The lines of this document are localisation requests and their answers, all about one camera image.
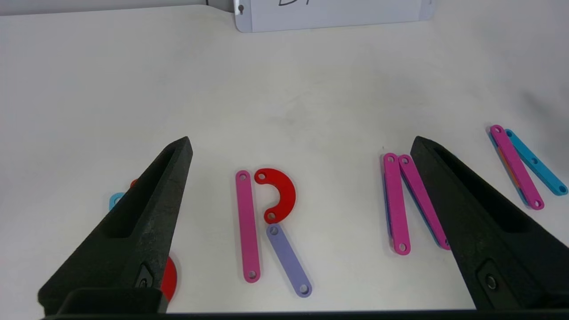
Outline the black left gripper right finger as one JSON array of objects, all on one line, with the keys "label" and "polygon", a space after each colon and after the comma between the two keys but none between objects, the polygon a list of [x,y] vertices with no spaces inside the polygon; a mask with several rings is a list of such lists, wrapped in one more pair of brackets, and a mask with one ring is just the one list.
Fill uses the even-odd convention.
[{"label": "black left gripper right finger", "polygon": [[478,310],[568,308],[565,244],[441,144],[410,153]]}]

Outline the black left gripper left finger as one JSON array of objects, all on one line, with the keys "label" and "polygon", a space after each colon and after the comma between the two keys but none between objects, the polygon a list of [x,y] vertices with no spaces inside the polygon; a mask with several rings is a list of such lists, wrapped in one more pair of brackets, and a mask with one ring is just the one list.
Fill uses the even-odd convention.
[{"label": "black left gripper left finger", "polygon": [[192,156],[187,136],[160,152],[40,288],[45,315],[165,312],[161,285]]}]

